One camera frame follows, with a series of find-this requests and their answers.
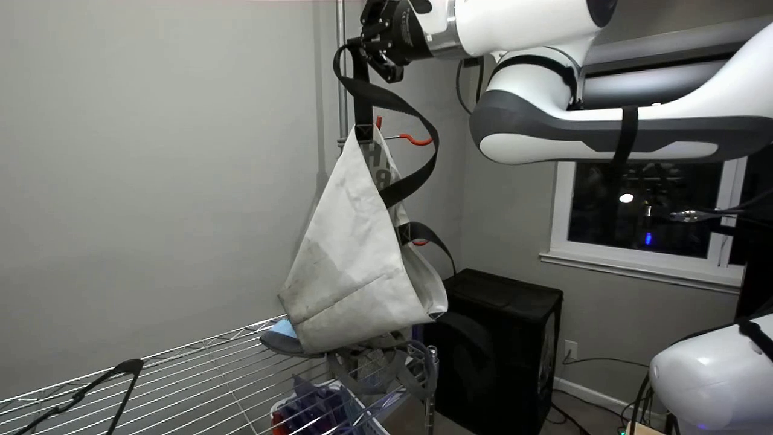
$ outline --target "black box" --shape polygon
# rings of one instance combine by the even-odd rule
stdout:
[[[552,411],[563,292],[481,271],[457,274],[447,291],[451,311],[473,334],[451,321],[426,326],[440,355],[437,411],[478,435],[540,435]]]

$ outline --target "window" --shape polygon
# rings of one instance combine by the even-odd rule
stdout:
[[[714,164],[632,163],[558,164],[552,251],[547,262],[582,268],[740,288],[745,265],[734,237],[709,225],[676,225],[673,211],[717,211],[742,204],[746,160]]]

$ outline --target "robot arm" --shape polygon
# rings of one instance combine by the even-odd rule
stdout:
[[[501,68],[471,115],[481,153],[495,163],[616,158],[732,160],[773,143],[773,27],[754,37],[711,83],[661,106],[581,108],[581,68],[616,0],[372,0],[362,14],[368,63],[390,83],[412,60],[495,53]]]

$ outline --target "electrical outlet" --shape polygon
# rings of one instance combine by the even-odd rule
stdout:
[[[563,340],[563,361],[577,361],[581,358],[581,344],[577,340]]]

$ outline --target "floor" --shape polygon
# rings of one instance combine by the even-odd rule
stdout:
[[[570,414],[591,435],[618,435],[622,421],[616,414],[577,402],[568,393],[554,393],[554,403]],[[391,435],[426,435],[424,431],[424,405],[406,403],[397,415],[391,415],[385,425]],[[454,421],[437,415],[436,435],[471,435],[460,428]],[[577,425],[565,421],[558,411],[550,414],[541,435],[581,435]]]

